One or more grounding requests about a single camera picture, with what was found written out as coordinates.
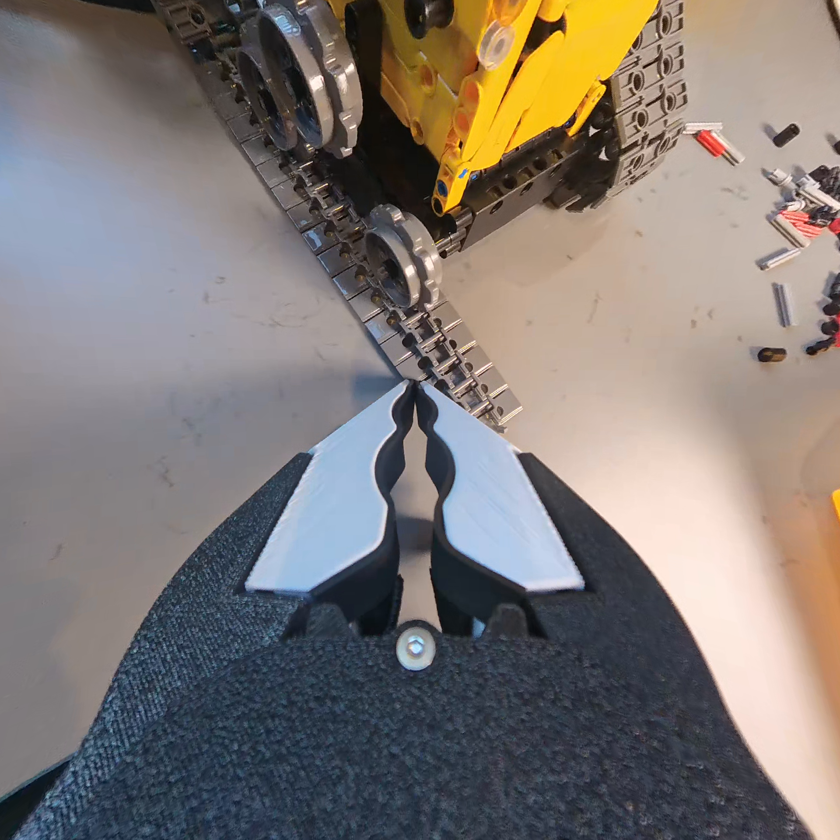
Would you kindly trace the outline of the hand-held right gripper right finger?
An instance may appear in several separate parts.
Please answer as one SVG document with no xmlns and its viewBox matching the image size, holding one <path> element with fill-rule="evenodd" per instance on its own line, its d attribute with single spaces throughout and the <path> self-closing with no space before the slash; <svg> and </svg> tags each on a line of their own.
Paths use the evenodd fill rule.
<svg viewBox="0 0 840 840">
<path fill-rule="evenodd" d="M 584 578 L 531 482 L 522 452 L 437 388 L 416 388 L 445 552 L 514 591 L 582 591 Z"/>
</svg>

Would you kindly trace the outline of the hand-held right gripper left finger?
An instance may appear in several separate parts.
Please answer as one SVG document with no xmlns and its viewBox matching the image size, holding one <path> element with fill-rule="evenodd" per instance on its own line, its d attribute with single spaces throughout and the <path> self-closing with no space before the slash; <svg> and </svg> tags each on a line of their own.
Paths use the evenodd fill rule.
<svg viewBox="0 0 840 840">
<path fill-rule="evenodd" d="M 392 490 L 405 468 L 415 384 L 403 381 L 308 451 L 245 578 L 247 592 L 382 600 L 396 581 Z"/>
</svg>

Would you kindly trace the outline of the yellow toy brick bulldozer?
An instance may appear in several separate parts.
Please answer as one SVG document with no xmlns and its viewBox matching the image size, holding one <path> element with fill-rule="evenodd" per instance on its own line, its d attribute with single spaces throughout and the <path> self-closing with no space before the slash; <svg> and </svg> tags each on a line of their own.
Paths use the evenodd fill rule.
<svg viewBox="0 0 840 840">
<path fill-rule="evenodd" d="M 430 309 L 443 259 L 531 207 L 640 182 L 686 124 L 684 2 L 226 6 L 270 137 L 338 163 L 399 308 Z"/>
</svg>

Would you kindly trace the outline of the pile of small brick pins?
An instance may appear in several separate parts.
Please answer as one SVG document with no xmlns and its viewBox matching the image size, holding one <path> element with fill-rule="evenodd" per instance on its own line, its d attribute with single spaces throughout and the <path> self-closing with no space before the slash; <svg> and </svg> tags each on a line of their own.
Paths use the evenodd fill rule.
<svg viewBox="0 0 840 840">
<path fill-rule="evenodd" d="M 710 155 L 730 165 L 740 165 L 744 156 L 725 138 L 720 122 L 688 122 L 682 133 L 693 138 Z M 780 234 L 787 247 L 759 259 L 756 266 L 770 271 L 789 264 L 810 244 L 823 235 L 839 238 L 839 170 L 837 166 L 820 165 L 811 171 L 786 172 L 781 169 L 762 171 L 779 193 L 779 202 L 767 216 L 771 227 Z M 839 276 L 831 279 L 823 293 L 821 305 L 822 337 L 804 347 L 813 357 L 839 345 Z"/>
</svg>

